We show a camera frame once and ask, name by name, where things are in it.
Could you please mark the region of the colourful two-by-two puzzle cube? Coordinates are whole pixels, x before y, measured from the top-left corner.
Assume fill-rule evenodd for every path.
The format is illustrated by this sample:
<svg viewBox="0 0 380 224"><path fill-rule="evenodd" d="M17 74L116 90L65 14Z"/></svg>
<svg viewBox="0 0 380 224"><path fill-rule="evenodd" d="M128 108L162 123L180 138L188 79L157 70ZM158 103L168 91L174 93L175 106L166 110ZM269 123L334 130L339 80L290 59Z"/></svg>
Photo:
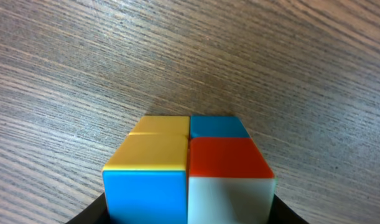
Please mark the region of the colourful two-by-two puzzle cube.
<svg viewBox="0 0 380 224"><path fill-rule="evenodd" d="M235 116L144 116L102 176L112 223L267 223L276 187Z"/></svg>

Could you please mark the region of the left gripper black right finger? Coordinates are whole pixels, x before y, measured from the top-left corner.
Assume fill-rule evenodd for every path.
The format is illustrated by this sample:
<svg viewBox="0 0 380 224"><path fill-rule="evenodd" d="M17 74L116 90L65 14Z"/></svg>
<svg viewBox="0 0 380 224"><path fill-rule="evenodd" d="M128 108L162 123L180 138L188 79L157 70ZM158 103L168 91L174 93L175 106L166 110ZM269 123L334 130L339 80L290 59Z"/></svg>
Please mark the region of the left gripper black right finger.
<svg viewBox="0 0 380 224"><path fill-rule="evenodd" d="M308 224L308 222L275 195L272 203L272 224Z"/></svg>

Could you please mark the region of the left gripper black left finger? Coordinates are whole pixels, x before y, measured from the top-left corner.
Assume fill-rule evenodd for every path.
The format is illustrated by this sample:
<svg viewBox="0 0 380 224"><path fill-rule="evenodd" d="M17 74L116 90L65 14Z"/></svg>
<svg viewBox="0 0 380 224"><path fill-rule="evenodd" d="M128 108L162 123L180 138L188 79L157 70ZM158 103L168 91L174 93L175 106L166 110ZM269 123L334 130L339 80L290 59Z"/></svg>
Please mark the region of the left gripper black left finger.
<svg viewBox="0 0 380 224"><path fill-rule="evenodd" d="M109 224L105 193L66 224Z"/></svg>

